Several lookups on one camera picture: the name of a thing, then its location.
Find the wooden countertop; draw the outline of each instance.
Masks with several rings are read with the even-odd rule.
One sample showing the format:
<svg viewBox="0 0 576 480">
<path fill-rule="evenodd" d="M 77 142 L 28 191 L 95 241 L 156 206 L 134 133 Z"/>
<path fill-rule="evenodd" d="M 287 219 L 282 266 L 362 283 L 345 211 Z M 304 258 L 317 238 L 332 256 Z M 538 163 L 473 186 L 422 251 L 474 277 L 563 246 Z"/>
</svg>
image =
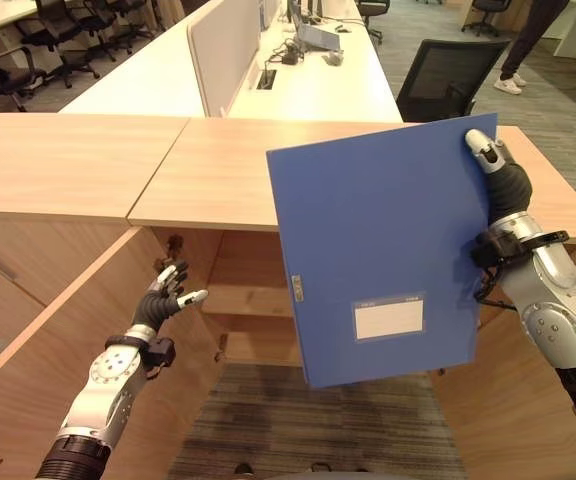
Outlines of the wooden countertop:
<svg viewBox="0 0 576 480">
<path fill-rule="evenodd" d="M 128 219 L 134 225 L 277 230 L 266 151 L 404 124 L 191 119 Z M 530 213 L 576 243 L 576 192 L 518 127 L 499 136 L 530 175 Z"/>
<path fill-rule="evenodd" d="M 0 114 L 0 216 L 276 231 L 267 150 L 405 126 Z M 519 128 L 499 134 L 532 180 L 529 211 L 576 243 L 576 192 Z"/>
<path fill-rule="evenodd" d="M 0 213 L 125 222 L 187 121 L 0 114 Z"/>
</svg>

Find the person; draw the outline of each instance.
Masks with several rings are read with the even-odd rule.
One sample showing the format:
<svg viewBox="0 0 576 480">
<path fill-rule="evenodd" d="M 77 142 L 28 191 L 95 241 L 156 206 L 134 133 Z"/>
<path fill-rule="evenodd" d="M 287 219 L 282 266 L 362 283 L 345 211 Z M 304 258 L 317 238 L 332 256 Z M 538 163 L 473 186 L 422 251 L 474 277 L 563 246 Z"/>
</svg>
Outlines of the person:
<svg viewBox="0 0 576 480">
<path fill-rule="evenodd" d="M 539 41 L 541 36 L 546 33 L 548 27 L 559 16 L 559 14 L 566 8 L 569 0 L 533 0 L 528 19 L 524 28 L 519 32 L 519 36 L 515 44 L 510 49 L 506 61 L 501 67 L 501 75 L 495 81 L 495 88 L 519 95 L 525 87 L 526 82 L 517 73 L 519 65 L 528 56 L 530 51 Z"/>
</svg>

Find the desk partition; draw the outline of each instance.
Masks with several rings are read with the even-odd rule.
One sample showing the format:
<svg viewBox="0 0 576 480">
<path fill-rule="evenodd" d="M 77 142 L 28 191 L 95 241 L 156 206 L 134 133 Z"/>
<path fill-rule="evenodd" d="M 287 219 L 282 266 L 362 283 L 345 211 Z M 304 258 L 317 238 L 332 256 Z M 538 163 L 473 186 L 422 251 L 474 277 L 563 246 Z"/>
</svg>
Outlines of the desk partition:
<svg viewBox="0 0 576 480">
<path fill-rule="evenodd" d="M 258 0 L 214 0 L 188 24 L 206 116 L 225 116 L 259 47 Z"/>
</svg>

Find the open cabinet door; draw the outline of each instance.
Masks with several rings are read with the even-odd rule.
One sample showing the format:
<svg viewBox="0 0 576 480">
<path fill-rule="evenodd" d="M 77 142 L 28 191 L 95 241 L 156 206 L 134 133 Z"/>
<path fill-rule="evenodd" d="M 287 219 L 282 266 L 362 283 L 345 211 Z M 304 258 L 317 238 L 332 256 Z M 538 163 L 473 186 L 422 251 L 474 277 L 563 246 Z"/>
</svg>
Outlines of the open cabinet door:
<svg viewBox="0 0 576 480">
<path fill-rule="evenodd" d="M 153 260 L 163 256 L 150 229 L 128 230 L 1 353 L 0 480 L 34 478 L 92 360 L 108 336 L 129 327 L 155 276 Z M 204 272 L 194 280 L 193 273 L 187 289 L 204 286 Z M 176 361 L 136 399 L 104 479 L 164 478 L 218 379 L 217 347 L 198 308 L 168 320 L 160 334 L 175 340 Z"/>
</svg>

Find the folder label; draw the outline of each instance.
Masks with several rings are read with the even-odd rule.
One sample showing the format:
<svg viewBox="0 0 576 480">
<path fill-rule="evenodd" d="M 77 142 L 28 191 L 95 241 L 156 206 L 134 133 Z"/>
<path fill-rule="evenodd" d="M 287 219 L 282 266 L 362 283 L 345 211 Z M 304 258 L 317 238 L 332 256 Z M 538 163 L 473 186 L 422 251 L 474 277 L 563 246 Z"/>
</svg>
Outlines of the folder label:
<svg viewBox="0 0 576 480">
<path fill-rule="evenodd" d="M 357 302 L 354 305 L 357 340 L 422 332 L 423 311 L 420 295 Z"/>
</svg>

